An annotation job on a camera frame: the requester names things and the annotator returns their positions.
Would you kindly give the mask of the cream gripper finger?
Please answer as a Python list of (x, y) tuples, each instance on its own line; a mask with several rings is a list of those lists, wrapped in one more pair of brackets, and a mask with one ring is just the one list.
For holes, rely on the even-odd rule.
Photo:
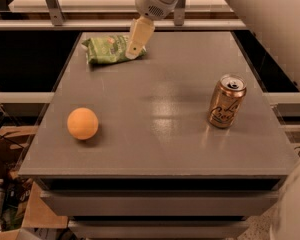
[(151, 19), (140, 16), (131, 23), (129, 38), (125, 56), (135, 59), (139, 56), (155, 30), (154, 22)]

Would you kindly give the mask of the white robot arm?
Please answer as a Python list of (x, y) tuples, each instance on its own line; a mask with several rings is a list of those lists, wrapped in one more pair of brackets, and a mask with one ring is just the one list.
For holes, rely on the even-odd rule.
[[(126, 56), (136, 58), (179, 0), (135, 0), (140, 18), (130, 27)], [(300, 76), (300, 0), (225, 0), (285, 70)], [(300, 240), (300, 158), (281, 188), (270, 240)]]

